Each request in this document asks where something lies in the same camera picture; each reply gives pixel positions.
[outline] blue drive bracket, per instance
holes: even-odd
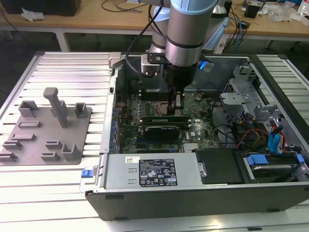
[[[268,164],[266,156],[263,154],[249,155],[247,161],[250,166]]]

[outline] workbench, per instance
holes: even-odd
[[[108,58],[109,53],[46,52],[37,55],[0,109],[1,145],[8,139],[20,116],[18,107],[22,101],[35,101],[38,107],[49,107],[48,100],[42,95],[45,87],[57,87],[59,99],[64,100],[67,106],[85,102],[92,107],[84,157],[80,164],[0,166],[0,231],[247,231],[248,227],[272,232],[307,231],[309,201],[278,213],[102,221],[85,199],[84,193],[81,193],[83,188],[80,188],[80,183],[81,171],[99,163],[108,94],[106,82],[110,77]],[[279,62],[276,55],[260,55],[259,58],[264,60],[270,71],[281,73],[283,78],[277,78],[276,81],[287,91],[286,94],[291,89],[285,90],[284,77],[303,78],[294,66]],[[296,99],[290,100],[296,107]],[[87,188],[95,183],[94,179],[83,179],[88,184]]]
[[[108,1],[104,7],[116,10],[113,1]],[[301,22],[278,22],[273,23],[267,15],[258,16],[255,19],[244,18],[244,12],[237,7],[240,0],[233,1],[234,12],[241,20],[251,23],[245,39],[255,40],[286,40],[286,41],[309,41],[309,27]],[[82,0],[82,5],[74,17],[46,15],[42,21],[29,22],[21,15],[6,14],[9,21],[20,31],[53,32],[56,34],[61,51],[70,51],[66,33],[93,33],[93,34],[131,34],[137,35],[148,22],[147,6],[142,6],[142,13],[108,12],[101,8],[102,0]],[[124,8],[137,6],[132,3],[123,3]],[[14,30],[0,15],[0,30]],[[229,38],[235,31],[232,23],[225,29],[222,41]]]

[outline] robotic arm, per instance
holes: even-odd
[[[166,42],[163,54],[143,55],[142,71],[145,64],[162,65],[163,78],[169,87],[168,113],[183,108],[183,91],[192,83],[200,54],[205,42],[211,14],[218,0],[140,0],[151,5],[170,7],[166,41],[154,37],[155,45]]]

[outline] sticker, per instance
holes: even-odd
[[[139,161],[139,156],[126,156],[126,163],[138,163]]]
[[[176,186],[177,175],[174,159],[141,159],[140,186]]]

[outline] blue light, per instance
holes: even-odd
[[[206,66],[207,62],[206,61],[203,61],[201,67],[199,67],[199,69],[203,70],[203,68]]]

